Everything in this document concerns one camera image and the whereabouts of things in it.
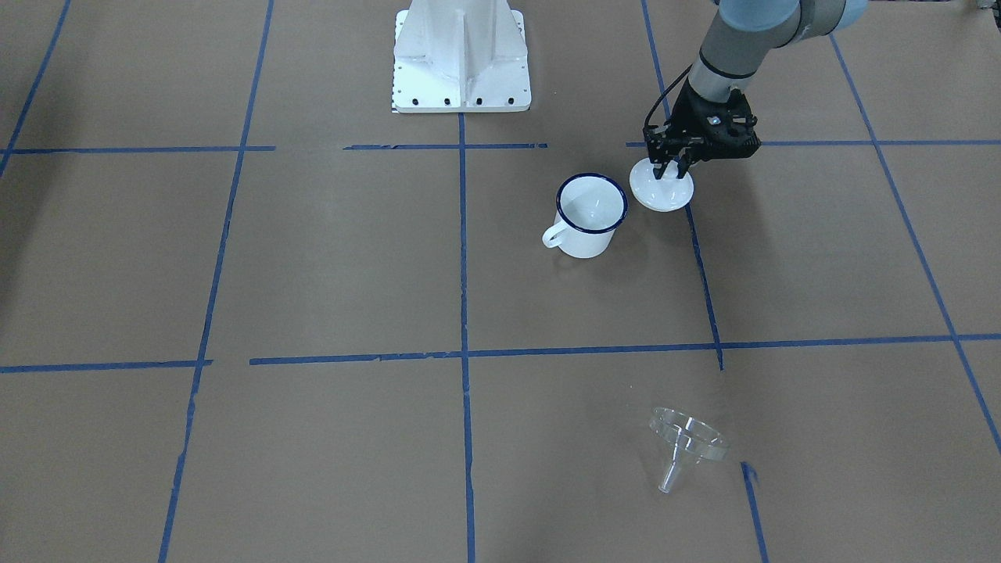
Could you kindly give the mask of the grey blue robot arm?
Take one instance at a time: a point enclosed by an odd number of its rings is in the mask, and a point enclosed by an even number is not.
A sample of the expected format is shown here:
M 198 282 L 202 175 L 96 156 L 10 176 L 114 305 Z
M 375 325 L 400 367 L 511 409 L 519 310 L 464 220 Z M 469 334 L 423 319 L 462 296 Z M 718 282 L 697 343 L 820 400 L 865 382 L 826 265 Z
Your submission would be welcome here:
M 766 55 L 855 23 L 866 1 L 719 1 L 698 56 L 655 106 L 679 87 L 661 126 L 644 122 L 653 176 L 683 178 L 696 163 L 754 156 L 761 139 L 746 90 Z

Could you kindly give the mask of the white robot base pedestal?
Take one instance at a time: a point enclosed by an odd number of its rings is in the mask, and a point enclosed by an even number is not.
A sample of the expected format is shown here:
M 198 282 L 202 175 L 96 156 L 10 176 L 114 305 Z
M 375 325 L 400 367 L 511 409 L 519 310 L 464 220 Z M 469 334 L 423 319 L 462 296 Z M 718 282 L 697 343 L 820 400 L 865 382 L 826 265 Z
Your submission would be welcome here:
M 525 112 L 526 22 L 508 1 L 412 1 L 394 20 L 391 109 Z

